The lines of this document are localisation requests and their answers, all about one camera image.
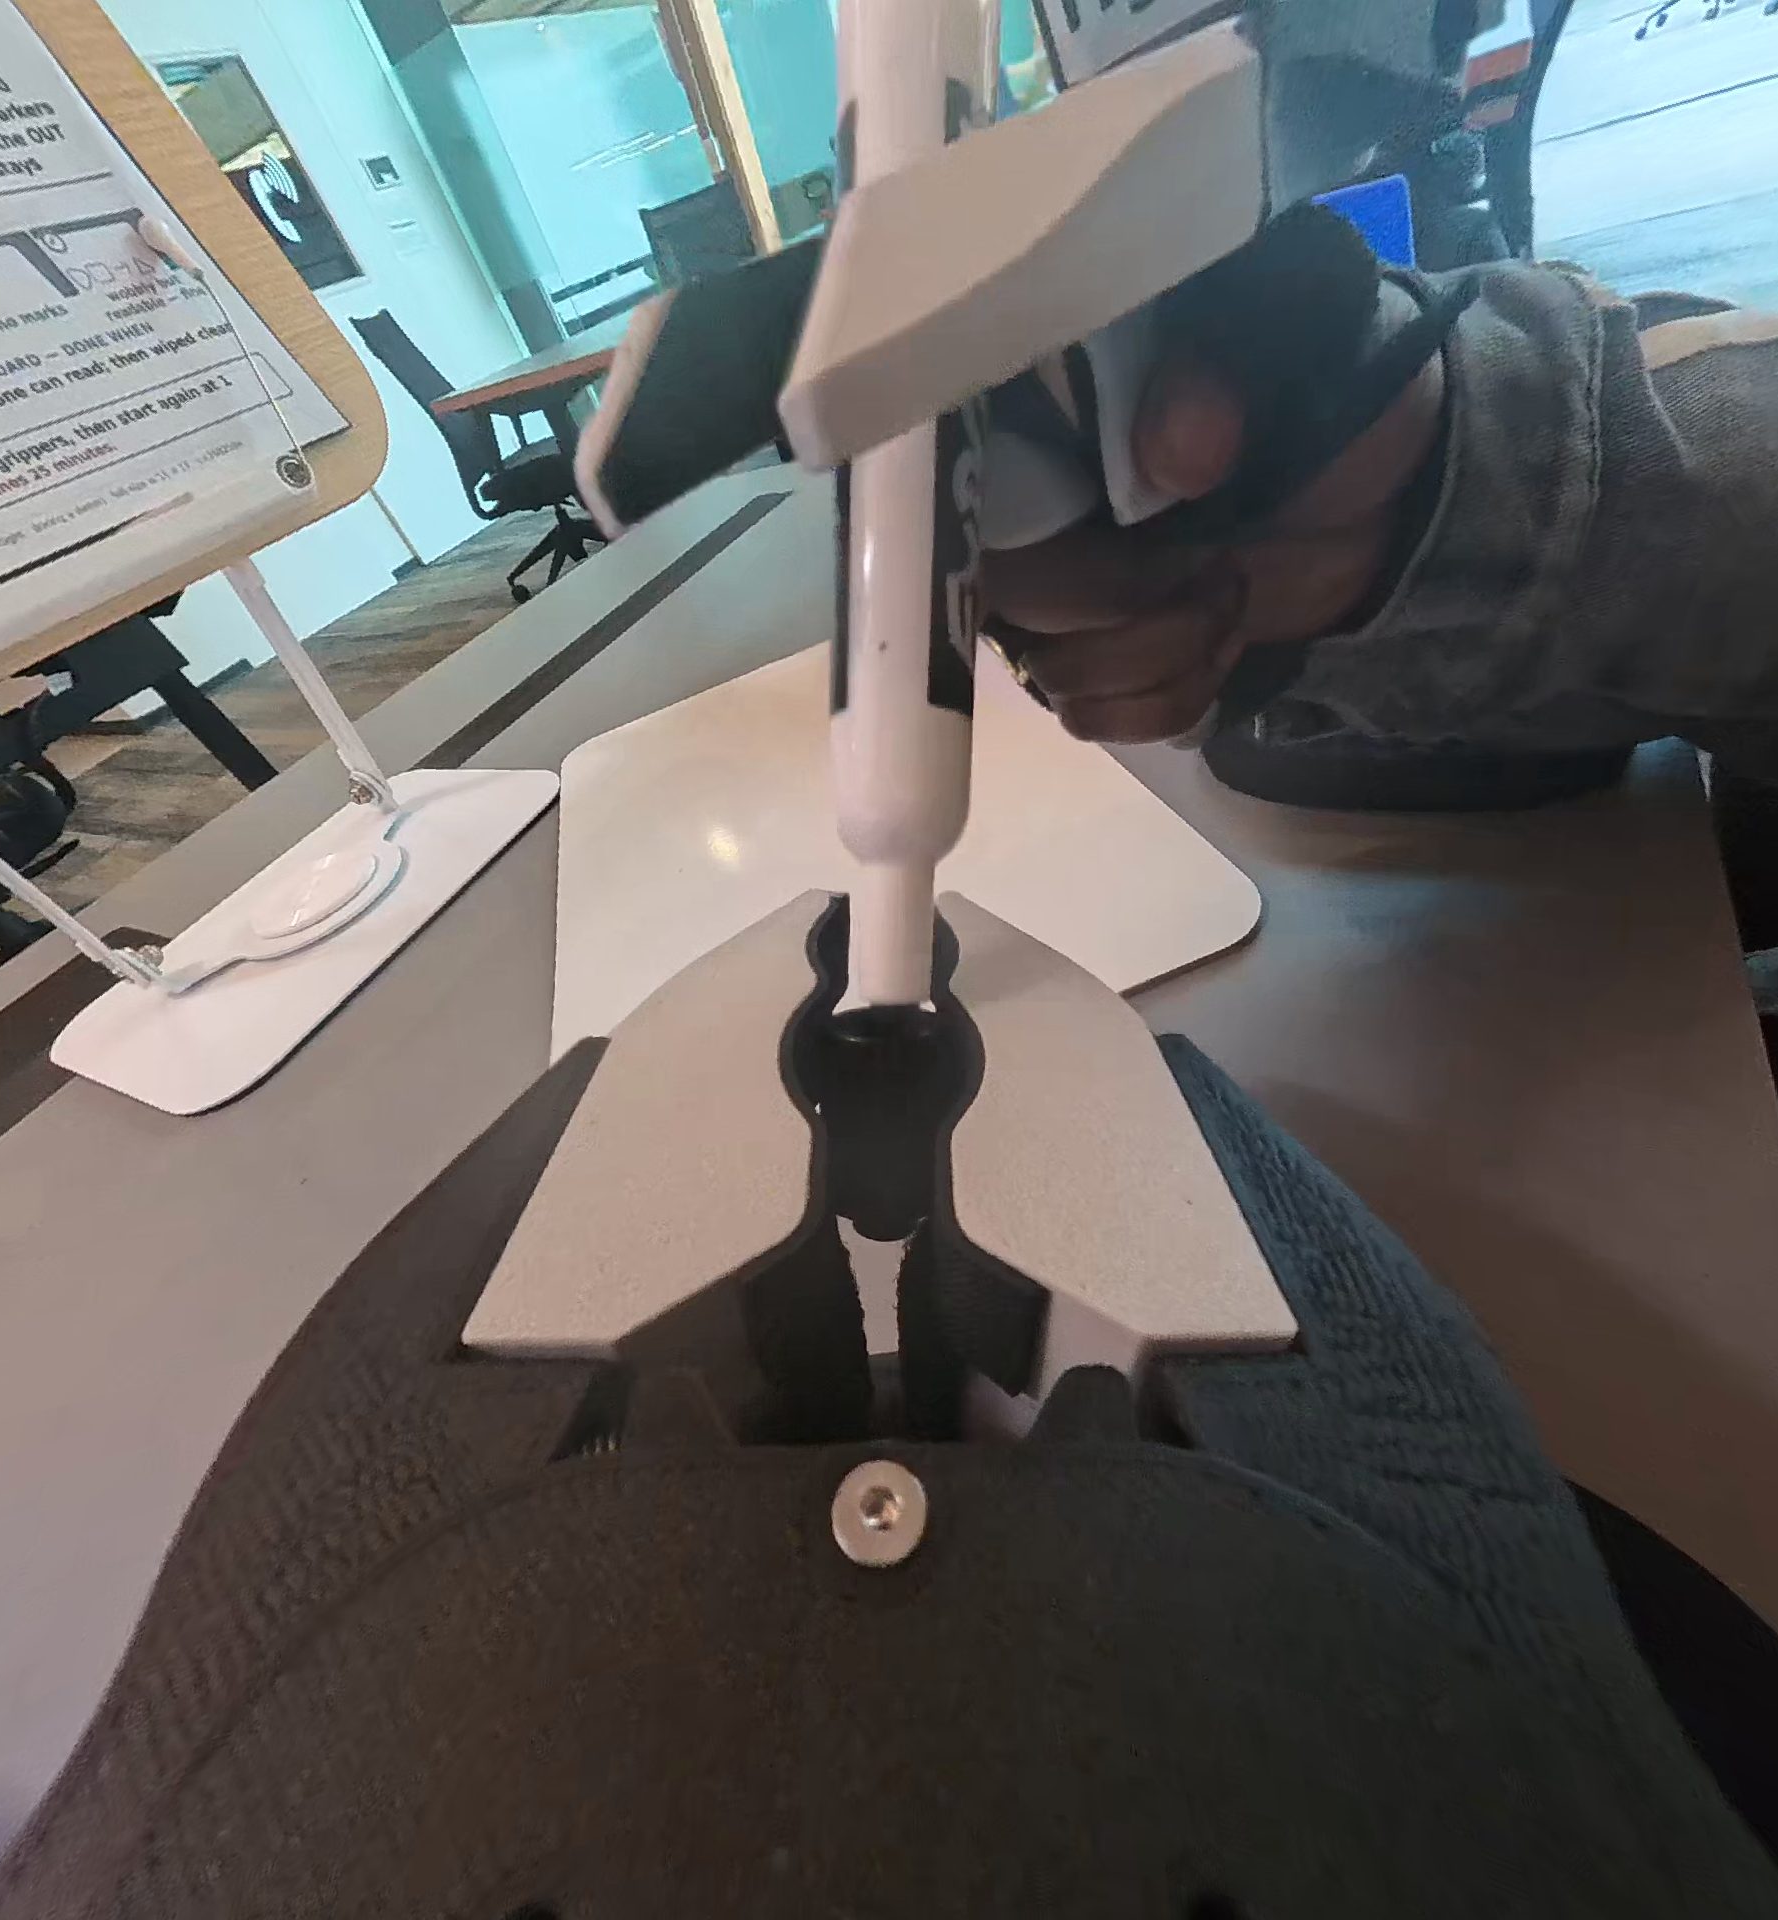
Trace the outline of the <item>black marker cap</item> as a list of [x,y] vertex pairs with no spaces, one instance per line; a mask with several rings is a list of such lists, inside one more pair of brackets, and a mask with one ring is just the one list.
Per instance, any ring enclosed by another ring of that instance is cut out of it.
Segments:
[[867,1241],[908,1238],[966,1091],[957,1032],[932,1006],[859,1006],[830,1018],[817,1066],[834,1214]]

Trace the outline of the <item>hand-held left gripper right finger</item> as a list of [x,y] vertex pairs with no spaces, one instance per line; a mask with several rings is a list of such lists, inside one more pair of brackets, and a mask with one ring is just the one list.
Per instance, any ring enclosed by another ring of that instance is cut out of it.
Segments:
[[1032,1401],[1092,1365],[1141,1385],[1158,1361],[1289,1352],[1284,1286],[1141,1015],[973,901],[938,907],[973,1043],[932,1219],[949,1352]]

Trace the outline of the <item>wood-edged office desk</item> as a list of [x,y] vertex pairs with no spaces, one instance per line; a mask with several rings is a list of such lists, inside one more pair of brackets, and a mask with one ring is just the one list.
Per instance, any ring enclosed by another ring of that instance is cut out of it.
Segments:
[[490,380],[459,386],[429,401],[433,420],[462,416],[521,417],[567,409],[574,397],[596,389],[616,358],[616,347],[575,351],[574,343],[558,343],[513,363]]

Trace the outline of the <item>person's right forearm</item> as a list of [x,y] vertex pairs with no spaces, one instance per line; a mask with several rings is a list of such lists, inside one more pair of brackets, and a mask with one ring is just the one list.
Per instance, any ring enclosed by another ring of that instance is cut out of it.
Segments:
[[1778,790],[1778,313],[1567,263],[1386,273],[1445,412],[1370,611],[1241,670],[1204,750],[1619,753]]

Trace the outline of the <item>person's right hand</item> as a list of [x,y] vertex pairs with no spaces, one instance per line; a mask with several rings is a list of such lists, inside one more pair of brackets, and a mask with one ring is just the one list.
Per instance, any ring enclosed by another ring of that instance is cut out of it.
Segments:
[[1142,747],[1193,733],[1261,646],[1346,633],[1386,599],[1441,436],[1434,357],[1396,399],[1248,538],[1158,545],[1150,524],[1074,527],[989,553],[989,626],[1060,725]]

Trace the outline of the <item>black phone icon sign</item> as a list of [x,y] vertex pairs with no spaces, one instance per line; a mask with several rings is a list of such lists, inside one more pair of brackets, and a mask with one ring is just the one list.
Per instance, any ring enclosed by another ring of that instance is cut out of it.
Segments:
[[312,292],[362,281],[362,265],[245,62],[230,57],[215,75],[222,82],[234,101],[222,171],[245,205]]

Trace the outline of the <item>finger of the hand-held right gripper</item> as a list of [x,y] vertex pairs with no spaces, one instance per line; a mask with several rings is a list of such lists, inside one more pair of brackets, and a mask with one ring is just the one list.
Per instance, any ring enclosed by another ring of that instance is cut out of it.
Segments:
[[1261,133],[1261,54],[1207,28],[856,184],[777,397],[799,462],[852,462],[1244,247]]
[[575,495],[608,541],[763,448],[799,459],[777,397],[826,250],[817,236],[634,308],[574,453]]

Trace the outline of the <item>printed instruction sheet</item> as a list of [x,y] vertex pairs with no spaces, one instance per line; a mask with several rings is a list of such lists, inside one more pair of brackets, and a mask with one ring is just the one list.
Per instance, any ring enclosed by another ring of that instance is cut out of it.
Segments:
[[154,565],[205,547],[345,426],[0,4],[0,595],[117,536]]

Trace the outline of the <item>white plastic wheel part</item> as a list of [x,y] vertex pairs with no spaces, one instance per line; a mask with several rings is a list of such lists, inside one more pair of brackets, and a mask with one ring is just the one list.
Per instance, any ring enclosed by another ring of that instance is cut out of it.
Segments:
[[[839,188],[987,125],[998,4],[850,3],[836,16]],[[847,889],[850,1020],[932,1004],[933,876],[973,784],[987,405],[926,423],[836,471],[830,780]]]

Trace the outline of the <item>black office chair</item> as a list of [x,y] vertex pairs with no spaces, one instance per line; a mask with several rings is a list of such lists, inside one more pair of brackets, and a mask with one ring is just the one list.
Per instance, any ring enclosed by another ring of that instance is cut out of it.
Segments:
[[516,606],[534,596],[527,576],[541,560],[547,563],[541,588],[551,588],[564,568],[580,565],[592,545],[605,542],[584,510],[571,467],[580,432],[571,416],[571,397],[586,386],[584,380],[541,397],[450,409],[448,397],[455,389],[408,340],[393,313],[352,318],[348,325],[361,344],[441,436],[476,520],[551,512],[551,530],[507,573],[509,599]]

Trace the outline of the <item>small white whiteboard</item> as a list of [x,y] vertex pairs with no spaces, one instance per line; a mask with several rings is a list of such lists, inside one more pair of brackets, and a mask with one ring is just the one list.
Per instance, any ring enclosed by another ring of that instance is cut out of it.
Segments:
[[[828,648],[811,646],[574,749],[559,770],[549,1059],[804,891],[843,893]],[[1261,928],[1261,891],[1101,749],[978,658],[973,810],[938,889],[1119,995]]]

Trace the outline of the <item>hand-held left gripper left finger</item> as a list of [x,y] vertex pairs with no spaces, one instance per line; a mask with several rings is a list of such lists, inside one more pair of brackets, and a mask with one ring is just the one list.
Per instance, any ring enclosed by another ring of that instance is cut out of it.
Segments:
[[846,1365],[847,1263],[781,1070],[810,889],[611,1034],[462,1326],[497,1361]]

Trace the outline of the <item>blue plastic bin white tag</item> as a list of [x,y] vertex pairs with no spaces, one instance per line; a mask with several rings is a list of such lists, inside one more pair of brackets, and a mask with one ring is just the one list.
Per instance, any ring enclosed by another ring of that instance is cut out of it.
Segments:
[[1308,205],[1344,220],[1386,267],[1414,271],[1418,229],[1413,198],[1404,173],[1355,179],[1329,193],[1310,195]]

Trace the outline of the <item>wooden sign stand white base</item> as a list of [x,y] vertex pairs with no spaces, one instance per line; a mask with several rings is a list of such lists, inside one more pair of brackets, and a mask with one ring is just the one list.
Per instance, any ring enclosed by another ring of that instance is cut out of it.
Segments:
[[154,565],[135,534],[59,559],[0,595],[0,682],[212,573],[237,596],[315,714],[346,801],[181,934],[116,947],[0,857],[0,884],[75,947],[88,994],[47,1045],[72,1074],[167,1115],[202,1115],[266,1081],[555,801],[554,773],[386,773],[276,611],[253,559],[381,476],[371,376],[256,228],[196,133],[98,4],[14,4],[131,150],[278,347],[346,417],[304,451],[306,492]]

